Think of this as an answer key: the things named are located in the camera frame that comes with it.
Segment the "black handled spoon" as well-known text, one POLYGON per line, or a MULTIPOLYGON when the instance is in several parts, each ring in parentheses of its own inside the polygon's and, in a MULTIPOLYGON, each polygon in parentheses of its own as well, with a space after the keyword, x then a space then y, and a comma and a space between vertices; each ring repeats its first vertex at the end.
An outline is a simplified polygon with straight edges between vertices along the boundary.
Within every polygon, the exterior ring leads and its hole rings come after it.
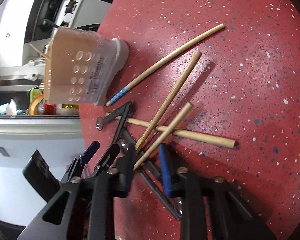
POLYGON ((182 214, 180 206, 164 194, 162 175, 155 161, 152 159, 147 160, 143 166, 138 168, 138 172, 151 191, 156 195, 157 199, 160 200, 164 208, 177 221, 181 221, 182 214))
POLYGON ((132 109, 133 103, 131 101, 126 102, 119 108, 115 109, 111 113, 106 114, 104 117, 99 116, 96 121, 95 128, 101 131, 106 123, 109 123, 111 120, 116 119, 119 116, 122 116, 125 109, 128 109, 128 115, 130 115, 129 111, 132 109))

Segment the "plain wooden chopstick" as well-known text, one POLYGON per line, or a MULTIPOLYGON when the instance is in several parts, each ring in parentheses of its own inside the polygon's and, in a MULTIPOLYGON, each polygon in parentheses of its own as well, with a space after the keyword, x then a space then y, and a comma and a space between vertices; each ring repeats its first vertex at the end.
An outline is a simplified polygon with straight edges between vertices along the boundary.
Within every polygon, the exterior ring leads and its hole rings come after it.
MULTIPOLYGON (((138 120, 138 119, 134 119, 134 118, 127 118, 126 122, 128 122, 129 124, 143 126, 143 127, 148 127, 150 125, 150 122, 138 120)), ((155 127, 155 129, 157 131, 164 132, 167 129, 167 126, 158 125, 155 127)), ((237 142, 235 141, 235 139, 229 139, 229 138, 219 137, 216 135, 199 133, 199 132, 194 132, 194 131, 189 131, 189 130, 184 130, 184 129, 176 128, 172 134, 175 136, 178 136, 178 137, 192 139, 192 140, 204 142, 207 144, 213 144, 213 145, 222 146, 222 147, 226 147, 226 148, 234 148, 237 145, 237 142)))
POLYGON ((171 121, 167 129, 157 138, 157 140, 148 148, 148 150, 140 157, 140 159, 134 165, 133 171, 135 172, 139 166, 144 163, 147 158, 154 152, 154 150, 167 138, 169 137, 176 126, 185 118, 188 112, 193 107, 193 104, 187 102, 185 106, 181 109, 181 111, 176 115, 176 117, 171 121))
POLYGON ((177 82, 175 83, 172 90, 169 92, 169 94, 166 97, 163 104, 160 106, 160 108, 157 111, 156 115, 152 119, 150 125, 147 127, 147 129, 145 130, 143 135, 140 137, 140 139, 137 141, 137 143, 135 145, 136 153, 138 153, 141 150, 144 142, 146 141, 148 136, 151 134, 153 129, 157 126, 159 120, 162 118, 162 116, 164 115, 164 113, 168 109, 169 105, 172 103, 172 101, 174 100, 174 98, 178 94, 179 90, 181 89, 181 87, 185 83, 186 79, 189 77, 192 70, 194 69, 194 67, 198 63, 199 59, 201 58, 201 55, 202 55, 202 52, 200 50, 197 50, 192 55, 192 58, 190 59, 189 64, 187 65, 187 67, 185 68, 185 70, 183 71, 183 73, 181 74, 181 76, 179 77, 177 82))

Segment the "blue patterned wooden chopstick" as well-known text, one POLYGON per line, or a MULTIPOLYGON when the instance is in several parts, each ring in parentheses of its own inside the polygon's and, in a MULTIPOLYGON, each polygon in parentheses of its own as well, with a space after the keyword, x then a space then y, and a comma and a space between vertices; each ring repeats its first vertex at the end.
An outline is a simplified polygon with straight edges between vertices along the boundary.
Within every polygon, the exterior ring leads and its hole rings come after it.
POLYGON ((221 23, 204 33, 196 36, 195 38, 191 39, 190 41, 186 42, 179 48, 175 49, 162 59, 160 59, 158 62, 155 64, 151 65, 148 69, 146 69, 144 72, 142 72, 139 76, 137 76, 135 79, 133 79, 129 84, 127 84, 125 87, 123 87, 119 92, 117 92, 112 98, 108 100, 106 103, 106 106, 112 105, 114 102, 119 100, 123 95, 125 95, 128 91, 130 91, 133 87, 135 87, 137 84, 139 84, 141 81, 143 81, 146 77, 151 75, 153 72, 170 62, 171 60, 175 59, 178 57, 180 54, 185 52, 186 50, 190 49, 191 47, 195 46, 202 40, 206 39, 207 37, 211 36, 214 33, 217 33, 218 31, 222 30, 224 28, 224 24, 221 23))

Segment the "kitchen counter with clutter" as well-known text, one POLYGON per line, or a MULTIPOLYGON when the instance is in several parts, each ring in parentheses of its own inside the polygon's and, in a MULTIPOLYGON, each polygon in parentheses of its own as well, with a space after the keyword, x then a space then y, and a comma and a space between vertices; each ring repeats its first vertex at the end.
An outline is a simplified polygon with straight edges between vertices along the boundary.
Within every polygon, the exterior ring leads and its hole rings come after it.
POLYGON ((0 58, 0 117, 78 118, 79 106, 49 104, 44 99, 44 74, 50 39, 10 48, 0 58))

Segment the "beige plastic utensil holder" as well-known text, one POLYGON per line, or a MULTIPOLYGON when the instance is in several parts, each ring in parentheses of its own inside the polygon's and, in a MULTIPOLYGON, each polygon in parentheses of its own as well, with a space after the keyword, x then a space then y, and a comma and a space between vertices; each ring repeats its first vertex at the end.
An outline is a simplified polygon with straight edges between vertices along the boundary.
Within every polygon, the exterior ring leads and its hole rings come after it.
POLYGON ((104 106, 115 75, 129 57, 129 46, 95 31, 59 27, 48 45, 44 100, 49 104, 104 106))

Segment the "black built-in oven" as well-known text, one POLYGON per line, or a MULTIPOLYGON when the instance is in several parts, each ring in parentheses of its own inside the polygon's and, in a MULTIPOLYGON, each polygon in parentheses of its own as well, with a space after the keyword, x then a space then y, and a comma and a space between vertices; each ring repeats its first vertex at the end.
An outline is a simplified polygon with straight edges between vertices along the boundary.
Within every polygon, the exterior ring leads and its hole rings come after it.
POLYGON ((51 37, 53 27, 44 20, 55 22, 63 0, 34 0, 26 26, 24 43, 51 37))

